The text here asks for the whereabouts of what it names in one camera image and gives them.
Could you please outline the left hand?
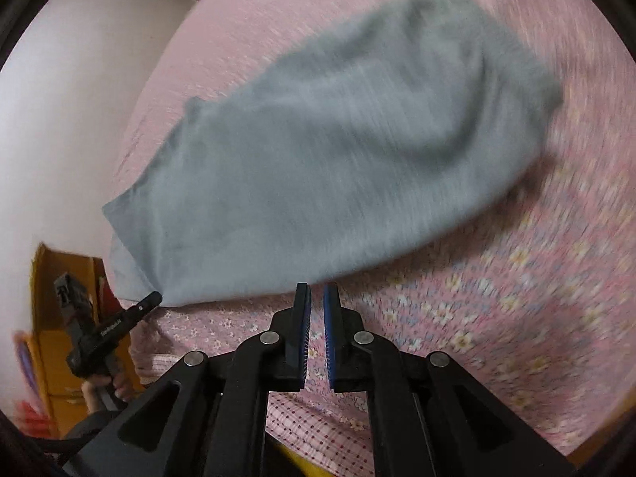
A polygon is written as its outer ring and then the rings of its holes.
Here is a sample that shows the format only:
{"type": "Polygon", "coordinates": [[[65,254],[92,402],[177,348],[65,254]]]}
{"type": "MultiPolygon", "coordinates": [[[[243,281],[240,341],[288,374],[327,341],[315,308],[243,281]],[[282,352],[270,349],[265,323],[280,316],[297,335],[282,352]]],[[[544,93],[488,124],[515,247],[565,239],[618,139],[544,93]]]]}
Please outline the left hand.
{"type": "Polygon", "coordinates": [[[103,375],[89,377],[88,380],[83,381],[81,390],[87,412],[90,415],[106,409],[100,392],[108,389],[112,389],[114,396],[125,403],[131,401],[135,394],[133,385],[125,372],[118,372],[113,377],[103,375]]]}

